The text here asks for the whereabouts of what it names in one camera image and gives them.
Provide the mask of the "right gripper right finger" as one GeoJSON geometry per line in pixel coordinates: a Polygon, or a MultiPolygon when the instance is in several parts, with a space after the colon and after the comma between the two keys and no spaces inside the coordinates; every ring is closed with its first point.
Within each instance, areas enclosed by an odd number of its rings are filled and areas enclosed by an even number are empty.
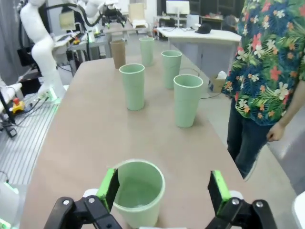
{"type": "Polygon", "coordinates": [[[219,170],[210,173],[208,191],[215,217],[208,229],[276,229],[277,225],[269,204],[262,199],[249,204],[238,197],[232,197],[219,170]]]}

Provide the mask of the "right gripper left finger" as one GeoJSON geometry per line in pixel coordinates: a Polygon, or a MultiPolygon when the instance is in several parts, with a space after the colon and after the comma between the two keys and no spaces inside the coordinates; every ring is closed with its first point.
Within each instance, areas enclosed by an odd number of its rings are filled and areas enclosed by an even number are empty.
{"type": "Polygon", "coordinates": [[[118,229],[111,209],[119,189],[118,170],[110,168],[94,195],[78,201],[69,197],[57,199],[49,215],[50,229],[80,229],[93,225],[96,229],[118,229]]]}

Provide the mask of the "person's left hand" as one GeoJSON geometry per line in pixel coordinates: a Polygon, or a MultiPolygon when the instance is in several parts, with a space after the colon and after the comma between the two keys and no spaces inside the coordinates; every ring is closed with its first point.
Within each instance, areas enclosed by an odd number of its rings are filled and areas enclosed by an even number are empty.
{"type": "Polygon", "coordinates": [[[280,122],[276,123],[274,126],[272,126],[267,133],[267,141],[268,142],[274,142],[279,141],[284,135],[285,126],[281,124],[280,122]]]}

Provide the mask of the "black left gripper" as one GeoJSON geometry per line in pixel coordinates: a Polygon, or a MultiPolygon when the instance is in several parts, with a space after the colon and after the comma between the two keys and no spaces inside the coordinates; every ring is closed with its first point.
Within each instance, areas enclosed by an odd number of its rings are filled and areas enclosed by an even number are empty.
{"type": "Polygon", "coordinates": [[[112,5],[103,5],[102,8],[102,18],[104,19],[105,27],[109,28],[110,23],[115,20],[118,20],[118,23],[121,24],[123,27],[125,26],[127,19],[123,16],[121,11],[116,8],[113,4],[112,5]]]}

